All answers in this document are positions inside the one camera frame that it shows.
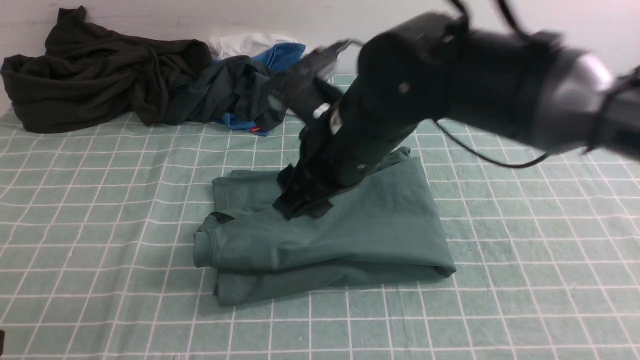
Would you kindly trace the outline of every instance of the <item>screw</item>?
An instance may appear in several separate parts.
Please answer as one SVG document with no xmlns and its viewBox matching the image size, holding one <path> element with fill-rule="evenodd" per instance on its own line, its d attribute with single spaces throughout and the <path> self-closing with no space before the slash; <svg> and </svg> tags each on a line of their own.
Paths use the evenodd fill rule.
<svg viewBox="0 0 640 360">
<path fill-rule="evenodd" d="M 400 91 L 401 94 L 406 94 L 409 89 L 411 89 L 411 86 L 408 83 L 401 83 L 398 85 L 398 91 Z"/>
</svg>

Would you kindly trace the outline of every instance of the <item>clothing pile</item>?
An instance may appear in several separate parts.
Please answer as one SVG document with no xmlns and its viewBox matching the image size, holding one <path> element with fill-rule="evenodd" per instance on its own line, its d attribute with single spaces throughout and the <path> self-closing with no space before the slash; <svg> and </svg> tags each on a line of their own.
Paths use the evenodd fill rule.
<svg viewBox="0 0 640 360">
<path fill-rule="evenodd" d="M 85 18 L 83 6 L 59 9 L 45 55 L 4 60 L 4 88 L 25 130 L 63 133 L 134 111 L 148 126 L 215 121 L 266 135 L 284 112 L 271 109 L 264 84 L 306 48 L 265 34 L 212 38 L 211 48 L 151 40 Z"/>
</svg>

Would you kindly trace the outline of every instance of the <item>black fabric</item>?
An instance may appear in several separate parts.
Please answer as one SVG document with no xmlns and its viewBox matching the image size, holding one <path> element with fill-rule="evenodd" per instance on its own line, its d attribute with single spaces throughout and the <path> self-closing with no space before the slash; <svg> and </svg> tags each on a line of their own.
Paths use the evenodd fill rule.
<svg viewBox="0 0 640 360">
<path fill-rule="evenodd" d="M 131 37 L 85 17 L 82 6 L 59 9 L 44 56 L 4 60 L 4 89 L 27 131 L 73 131 L 131 110 L 145 125 L 157 123 L 176 80 L 195 79 L 213 63 L 201 41 Z"/>
<path fill-rule="evenodd" d="M 284 119 L 284 111 L 271 109 L 265 84 L 274 74 L 249 56 L 233 56 L 204 70 L 198 79 L 181 77 L 170 92 L 165 124 L 210 122 L 225 113 L 254 121 L 269 131 Z"/>
</svg>

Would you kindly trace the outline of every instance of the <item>black cable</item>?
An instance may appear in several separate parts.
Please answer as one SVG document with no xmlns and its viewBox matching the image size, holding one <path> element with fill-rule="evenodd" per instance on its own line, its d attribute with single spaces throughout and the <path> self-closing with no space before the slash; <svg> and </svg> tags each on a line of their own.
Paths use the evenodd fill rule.
<svg viewBox="0 0 640 360">
<path fill-rule="evenodd" d="M 505 168 L 528 168 L 528 167 L 532 167 L 535 166 L 539 163 L 541 163 L 542 161 L 545 161 L 549 155 L 547 154 L 542 154 L 541 156 L 529 161 L 528 163 L 524 163 L 524 164 L 505 164 L 505 163 L 501 163 L 497 160 L 493 160 L 485 155 L 480 154 L 479 152 L 471 149 L 469 146 L 465 145 L 463 142 L 461 142 L 460 140 L 456 139 L 455 136 L 453 136 L 450 132 L 448 132 L 444 127 L 442 127 L 442 125 L 438 124 L 437 121 L 433 121 L 434 124 L 436 124 L 436 126 L 445 134 L 447 135 L 454 143 L 458 144 L 459 146 L 461 146 L 463 149 L 465 149 L 466 151 L 472 153 L 473 155 L 476 155 L 478 158 L 481 158 L 482 160 L 485 160 L 489 163 L 492 163 L 494 165 L 498 165 L 499 167 L 505 167 Z"/>
<path fill-rule="evenodd" d="M 358 39 L 354 39 L 354 38 L 348 38 L 347 40 L 349 40 L 353 45 L 359 46 L 359 47 L 363 47 L 364 46 L 364 41 L 358 40 Z"/>
<path fill-rule="evenodd" d="M 455 6 L 458 11 L 460 11 L 460 13 L 462 14 L 462 17 L 468 21 L 469 20 L 469 12 L 467 11 L 467 8 L 465 7 L 465 5 L 462 3 L 462 1 L 460 0 L 449 0 L 449 2 Z"/>
<path fill-rule="evenodd" d="M 522 30 L 518 21 L 515 19 L 511 10 L 509 9 L 509 5 L 507 4 L 507 0 L 496 0 L 498 3 L 498 7 L 500 8 L 500 13 L 502 13 L 502 17 L 507 22 L 509 27 L 513 30 L 519 38 L 524 41 L 529 41 L 530 36 Z"/>
</svg>

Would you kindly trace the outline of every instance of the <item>green shirt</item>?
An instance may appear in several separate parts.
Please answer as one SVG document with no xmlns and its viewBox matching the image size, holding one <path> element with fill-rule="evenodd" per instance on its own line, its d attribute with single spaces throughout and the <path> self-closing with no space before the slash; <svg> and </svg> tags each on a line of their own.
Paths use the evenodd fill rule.
<svg viewBox="0 0 640 360">
<path fill-rule="evenodd" d="M 213 181 L 214 208 L 194 234 L 196 267 L 217 269 L 233 306 L 339 286 L 437 281 L 456 267 L 420 159 L 391 153 L 320 219 L 286 221 L 271 205 L 277 171 Z"/>
</svg>

